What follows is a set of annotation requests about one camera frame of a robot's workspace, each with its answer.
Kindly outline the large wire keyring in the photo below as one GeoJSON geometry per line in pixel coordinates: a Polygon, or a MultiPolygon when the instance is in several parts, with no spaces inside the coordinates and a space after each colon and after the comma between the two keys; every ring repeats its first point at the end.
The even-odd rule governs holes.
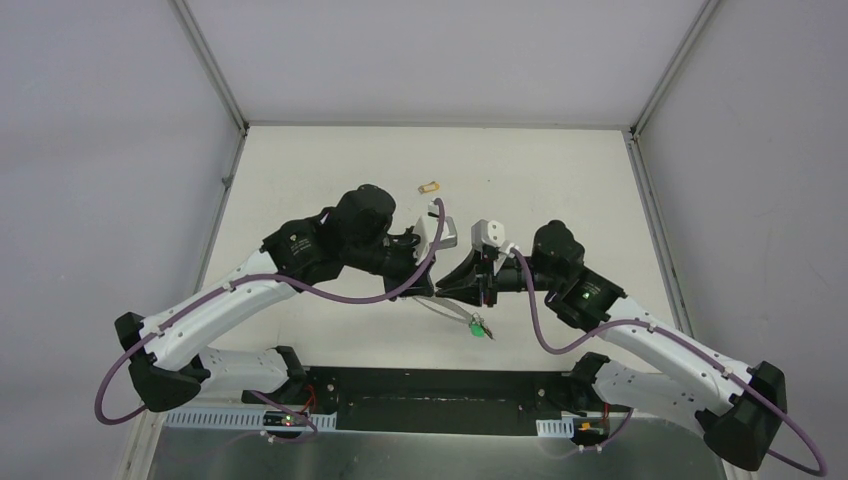
{"type": "Polygon", "coordinates": [[[413,300],[431,312],[468,327],[482,324],[482,319],[477,313],[471,312],[449,299],[414,296],[413,300]]]}

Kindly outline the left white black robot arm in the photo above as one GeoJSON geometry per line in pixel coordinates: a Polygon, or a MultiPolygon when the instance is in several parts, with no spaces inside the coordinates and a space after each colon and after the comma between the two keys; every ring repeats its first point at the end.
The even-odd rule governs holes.
{"type": "Polygon", "coordinates": [[[165,311],[127,312],[115,322],[125,366],[143,408],[166,412],[202,393],[249,391],[297,402],[305,378],[288,347],[271,353],[216,350],[211,343],[260,311],[298,294],[369,305],[432,290],[429,272],[447,212],[433,200],[418,224],[393,235],[396,203],[364,184],[318,214],[285,222],[224,278],[165,311]]]}

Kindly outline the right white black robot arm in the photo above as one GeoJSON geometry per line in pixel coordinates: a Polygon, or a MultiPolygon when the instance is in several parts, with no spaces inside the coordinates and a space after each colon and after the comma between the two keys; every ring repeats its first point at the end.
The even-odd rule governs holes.
{"type": "Polygon", "coordinates": [[[755,366],[668,330],[625,291],[587,267],[585,248],[560,220],[540,227],[530,255],[517,253],[504,227],[481,220],[472,250],[436,284],[439,297],[492,307],[499,294],[545,294],[544,304],[571,328],[616,345],[655,368],[646,374],[588,352],[568,374],[569,400],[583,410],[626,406],[701,436],[724,461],[758,470],[787,412],[777,366],[755,366]]]}

